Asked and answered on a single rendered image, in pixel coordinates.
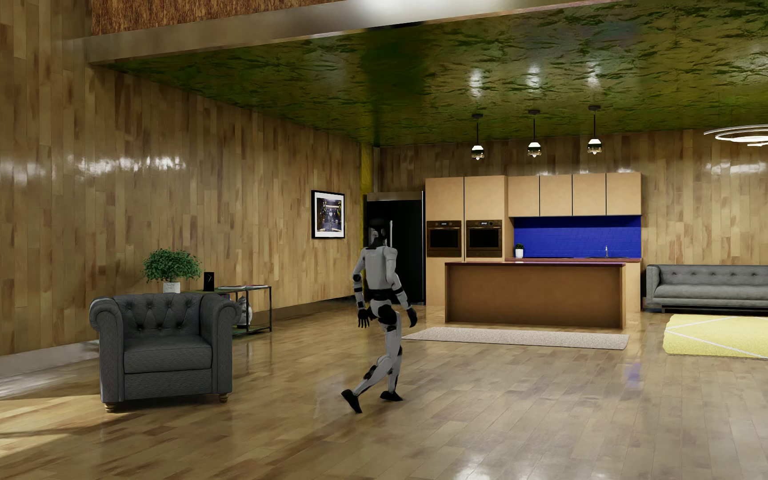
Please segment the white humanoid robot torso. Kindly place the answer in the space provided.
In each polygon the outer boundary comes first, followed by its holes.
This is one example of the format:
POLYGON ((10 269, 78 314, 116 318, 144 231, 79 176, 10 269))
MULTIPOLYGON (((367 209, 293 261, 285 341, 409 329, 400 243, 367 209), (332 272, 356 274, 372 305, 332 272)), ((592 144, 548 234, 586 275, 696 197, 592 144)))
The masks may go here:
POLYGON ((396 300, 387 280, 385 248, 366 248, 366 300, 396 300))

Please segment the tall beige oven cabinet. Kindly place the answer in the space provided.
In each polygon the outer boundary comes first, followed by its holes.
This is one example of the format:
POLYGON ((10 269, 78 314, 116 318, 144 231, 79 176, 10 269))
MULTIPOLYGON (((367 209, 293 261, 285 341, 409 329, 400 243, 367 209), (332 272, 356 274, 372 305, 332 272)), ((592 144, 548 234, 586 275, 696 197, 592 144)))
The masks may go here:
POLYGON ((505 261, 512 247, 508 220, 508 179, 503 175, 478 177, 427 178, 425 180, 425 218, 427 223, 460 220, 461 249, 457 254, 428 256, 425 264, 425 304, 444 306, 445 268, 451 261, 505 261), (467 223, 473 220, 500 220, 503 228, 496 256, 475 256, 466 251, 467 223))

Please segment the grey tufted sofa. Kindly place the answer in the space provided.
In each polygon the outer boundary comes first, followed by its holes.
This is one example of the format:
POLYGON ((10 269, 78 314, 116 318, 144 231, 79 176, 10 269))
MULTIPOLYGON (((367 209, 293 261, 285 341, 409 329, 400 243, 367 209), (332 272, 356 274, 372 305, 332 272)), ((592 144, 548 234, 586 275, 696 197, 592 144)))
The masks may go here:
POLYGON ((648 265, 648 308, 768 312, 768 266, 648 265))

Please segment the green potted plant white pot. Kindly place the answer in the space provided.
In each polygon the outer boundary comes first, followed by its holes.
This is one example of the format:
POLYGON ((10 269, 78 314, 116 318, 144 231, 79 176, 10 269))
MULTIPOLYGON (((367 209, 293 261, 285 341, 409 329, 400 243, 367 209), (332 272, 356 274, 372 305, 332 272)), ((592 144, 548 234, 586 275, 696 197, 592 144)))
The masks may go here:
POLYGON ((147 282, 159 282, 164 293, 181 293, 180 278, 191 280, 203 273, 201 261, 186 250, 158 248, 143 262, 142 274, 147 282))

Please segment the blue tiled backsplash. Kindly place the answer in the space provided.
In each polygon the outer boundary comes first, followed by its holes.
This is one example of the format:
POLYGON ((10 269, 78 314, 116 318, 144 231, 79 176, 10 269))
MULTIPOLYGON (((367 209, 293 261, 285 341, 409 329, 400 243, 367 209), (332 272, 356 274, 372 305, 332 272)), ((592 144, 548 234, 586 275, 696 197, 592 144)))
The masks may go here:
POLYGON ((524 245, 525 258, 609 257, 642 258, 642 218, 639 215, 515 217, 515 244, 524 245))

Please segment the black framed wall picture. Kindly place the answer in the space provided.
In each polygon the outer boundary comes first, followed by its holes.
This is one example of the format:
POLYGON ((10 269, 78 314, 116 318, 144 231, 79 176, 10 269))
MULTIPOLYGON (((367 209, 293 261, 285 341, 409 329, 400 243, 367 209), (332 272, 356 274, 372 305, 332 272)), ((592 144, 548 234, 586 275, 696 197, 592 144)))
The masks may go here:
POLYGON ((345 195, 311 191, 312 238, 345 238, 345 195))

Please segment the yellow area rug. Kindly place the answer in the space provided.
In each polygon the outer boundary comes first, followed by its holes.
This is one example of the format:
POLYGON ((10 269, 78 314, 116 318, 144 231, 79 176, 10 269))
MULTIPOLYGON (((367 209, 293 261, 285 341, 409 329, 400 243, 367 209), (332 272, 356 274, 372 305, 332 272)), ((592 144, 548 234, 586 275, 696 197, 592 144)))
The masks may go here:
POLYGON ((673 314, 663 347, 670 355, 768 359, 768 317, 673 314))

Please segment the grey floor runner rug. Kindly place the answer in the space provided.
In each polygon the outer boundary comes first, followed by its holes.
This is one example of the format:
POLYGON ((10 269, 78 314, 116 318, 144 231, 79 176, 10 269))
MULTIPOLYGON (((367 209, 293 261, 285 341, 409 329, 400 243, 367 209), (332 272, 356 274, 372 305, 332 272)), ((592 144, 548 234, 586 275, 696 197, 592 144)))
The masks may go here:
POLYGON ((630 337, 626 334, 588 332, 545 332, 478 328, 433 327, 403 337, 404 340, 507 344, 561 348, 624 350, 630 337))

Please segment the black metal side table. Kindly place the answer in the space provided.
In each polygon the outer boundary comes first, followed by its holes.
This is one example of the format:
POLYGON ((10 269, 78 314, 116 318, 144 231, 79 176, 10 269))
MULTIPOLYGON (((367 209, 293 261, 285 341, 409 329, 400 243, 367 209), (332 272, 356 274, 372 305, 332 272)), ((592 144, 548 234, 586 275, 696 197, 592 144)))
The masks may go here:
POLYGON ((272 309, 272 287, 264 284, 249 284, 241 286, 216 287, 214 293, 240 303, 242 306, 242 316, 240 321, 233 326, 233 336, 243 336, 273 331, 273 309, 272 309), (267 324, 254 323, 254 311, 250 300, 250 294, 254 291, 265 291, 268 298, 267 324))

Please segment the brown kitchen island counter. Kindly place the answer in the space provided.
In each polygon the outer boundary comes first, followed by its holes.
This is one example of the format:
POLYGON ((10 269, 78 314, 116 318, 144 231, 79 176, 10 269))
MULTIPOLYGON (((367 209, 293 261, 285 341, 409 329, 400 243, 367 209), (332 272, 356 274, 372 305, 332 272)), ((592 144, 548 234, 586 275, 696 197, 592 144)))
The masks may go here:
POLYGON ((447 323, 623 329, 623 263, 588 261, 449 262, 447 323))

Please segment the right robot leg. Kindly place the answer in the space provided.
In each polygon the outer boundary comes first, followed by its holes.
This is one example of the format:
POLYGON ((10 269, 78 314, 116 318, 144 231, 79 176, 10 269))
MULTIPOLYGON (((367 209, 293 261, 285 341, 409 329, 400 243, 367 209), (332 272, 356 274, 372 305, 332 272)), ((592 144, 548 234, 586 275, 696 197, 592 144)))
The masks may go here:
POLYGON ((386 354, 381 356, 377 363, 376 375, 379 377, 388 376, 388 390, 382 393, 381 398, 389 401, 401 401, 402 398, 396 392, 403 359, 400 314, 392 309, 389 302, 382 302, 378 306, 376 316, 385 333, 386 349, 386 354))

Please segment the robot leg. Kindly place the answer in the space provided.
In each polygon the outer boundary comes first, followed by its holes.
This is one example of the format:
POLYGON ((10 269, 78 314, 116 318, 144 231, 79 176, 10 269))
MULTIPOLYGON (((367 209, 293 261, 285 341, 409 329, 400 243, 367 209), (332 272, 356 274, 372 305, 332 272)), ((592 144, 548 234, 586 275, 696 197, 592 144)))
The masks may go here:
POLYGON ((367 389, 377 384, 382 378, 387 376, 392 369, 392 356, 389 354, 382 355, 376 361, 376 364, 371 365, 367 373, 364 375, 360 384, 354 389, 347 388, 340 392, 340 395, 346 400, 350 408, 355 413, 362 413, 362 409, 359 403, 358 397, 363 394, 367 389))
POLYGON ((385 333, 386 349, 386 354, 381 356, 377 363, 376 375, 379 377, 388 376, 388 390, 382 393, 381 398, 389 401, 401 401, 402 398, 396 392, 403 359, 400 314, 392 309, 389 302, 382 302, 378 306, 376 316, 385 333))

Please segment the built-in wall oven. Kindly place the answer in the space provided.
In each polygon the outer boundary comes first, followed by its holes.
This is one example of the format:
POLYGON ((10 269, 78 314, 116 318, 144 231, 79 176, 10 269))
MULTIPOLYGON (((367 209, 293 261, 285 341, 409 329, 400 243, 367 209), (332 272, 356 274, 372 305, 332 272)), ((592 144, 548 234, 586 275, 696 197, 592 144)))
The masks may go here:
POLYGON ((462 221, 428 220, 426 222, 426 257, 463 257, 462 221))
POLYGON ((467 258, 503 258, 501 220, 467 220, 465 226, 467 258))

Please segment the black refrigerator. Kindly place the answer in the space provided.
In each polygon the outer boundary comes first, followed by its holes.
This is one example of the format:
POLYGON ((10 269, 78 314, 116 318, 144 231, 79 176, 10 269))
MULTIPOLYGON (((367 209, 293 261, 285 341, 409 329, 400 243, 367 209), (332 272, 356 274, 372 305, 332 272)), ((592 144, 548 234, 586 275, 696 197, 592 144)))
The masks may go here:
POLYGON ((389 225, 388 245, 398 250, 396 272, 412 304, 425 304, 425 249, 421 191, 371 192, 364 200, 364 241, 372 241, 369 222, 385 220, 389 225))

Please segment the beige upper wall cabinets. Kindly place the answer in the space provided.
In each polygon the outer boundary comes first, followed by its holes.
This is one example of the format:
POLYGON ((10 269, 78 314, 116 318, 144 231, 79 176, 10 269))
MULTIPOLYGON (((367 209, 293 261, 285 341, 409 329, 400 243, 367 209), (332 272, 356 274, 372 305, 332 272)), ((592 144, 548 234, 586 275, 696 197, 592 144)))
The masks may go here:
POLYGON ((643 214, 640 172, 577 173, 508 178, 510 217, 643 214))

